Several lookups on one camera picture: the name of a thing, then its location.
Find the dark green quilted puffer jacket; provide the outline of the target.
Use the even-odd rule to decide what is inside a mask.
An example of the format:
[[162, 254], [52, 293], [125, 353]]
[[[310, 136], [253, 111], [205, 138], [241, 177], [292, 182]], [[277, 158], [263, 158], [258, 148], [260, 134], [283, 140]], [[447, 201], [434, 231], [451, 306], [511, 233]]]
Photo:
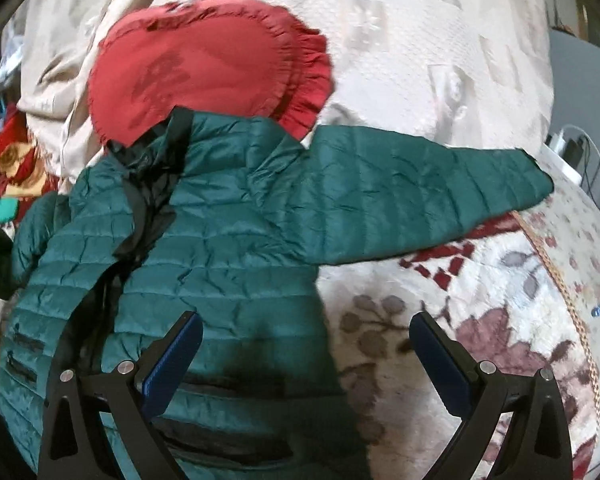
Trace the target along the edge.
[[316, 289], [322, 266], [460, 238], [554, 185], [521, 150], [174, 110], [0, 228], [0, 479], [38, 472], [64, 370], [134, 361], [186, 311], [204, 338], [157, 427], [189, 479], [365, 479]]

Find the floral red white bedspread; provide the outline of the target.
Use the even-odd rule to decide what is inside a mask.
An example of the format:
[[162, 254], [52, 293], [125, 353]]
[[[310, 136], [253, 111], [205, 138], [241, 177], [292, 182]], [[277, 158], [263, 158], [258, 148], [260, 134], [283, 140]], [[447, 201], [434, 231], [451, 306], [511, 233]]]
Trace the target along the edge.
[[600, 468], [600, 214], [532, 158], [554, 185], [542, 202], [441, 245], [318, 271], [329, 352], [366, 446], [365, 479], [426, 478], [460, 426], [412, 346], [419, 312], [504, 374], [549, 368], [573, 477]]

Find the teal green garment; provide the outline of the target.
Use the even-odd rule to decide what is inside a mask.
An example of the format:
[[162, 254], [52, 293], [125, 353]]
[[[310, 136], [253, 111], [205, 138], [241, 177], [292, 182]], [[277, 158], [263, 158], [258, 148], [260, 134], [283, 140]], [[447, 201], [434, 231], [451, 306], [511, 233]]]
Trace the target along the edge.
[[0, 197], [0, 224], [9, 223], [17, 218], [19, 200], [15, 197]]

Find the red and yellow patterned cloth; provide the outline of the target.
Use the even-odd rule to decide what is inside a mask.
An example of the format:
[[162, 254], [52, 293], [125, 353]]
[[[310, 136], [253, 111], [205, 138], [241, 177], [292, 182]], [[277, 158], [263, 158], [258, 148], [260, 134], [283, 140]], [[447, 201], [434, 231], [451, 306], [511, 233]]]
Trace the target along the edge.
[[56, 191], [58, 177], [46, 170], [42, 150], [27, 126], [26, 115], [14, 106], [0, 119], [0, 198], [34, 200]]

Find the white power strip with charger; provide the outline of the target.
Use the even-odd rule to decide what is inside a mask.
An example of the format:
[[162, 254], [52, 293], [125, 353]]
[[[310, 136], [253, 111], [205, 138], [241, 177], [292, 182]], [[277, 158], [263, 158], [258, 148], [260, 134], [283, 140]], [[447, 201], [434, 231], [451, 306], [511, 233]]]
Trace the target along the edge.
[[592, 136], [580, 126], [565, 124], [546, 136], [545, 145], [564, 175], [600, 208], [600, 148]]

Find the beige patterned quilt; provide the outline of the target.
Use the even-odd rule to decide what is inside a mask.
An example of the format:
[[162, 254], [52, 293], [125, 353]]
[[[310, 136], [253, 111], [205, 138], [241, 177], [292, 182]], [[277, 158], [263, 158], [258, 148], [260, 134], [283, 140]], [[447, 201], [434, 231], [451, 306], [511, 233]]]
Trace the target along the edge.
[[[24, 0], [4, 29], [22, 52], [19, 108], [55, 176], [99, 158], [86, 83], [124, 14], [194, 0]], [[263, 0], [320, 30], [335, 90], [323, 124], [539, 154], [554, 101], [544, 0]]]

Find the red heart-shaped ruffled pillow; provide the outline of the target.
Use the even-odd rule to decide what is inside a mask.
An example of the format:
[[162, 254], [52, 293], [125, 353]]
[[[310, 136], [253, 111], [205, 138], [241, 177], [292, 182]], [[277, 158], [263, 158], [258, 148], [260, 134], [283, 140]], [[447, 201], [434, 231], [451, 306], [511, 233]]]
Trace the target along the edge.
[[88, 78], [99, 141], [133, 144], [174, 107], [268, 117], [302, 140], [332, 94], [327, 39], [283, 6], [197, 0], [134, 11]]

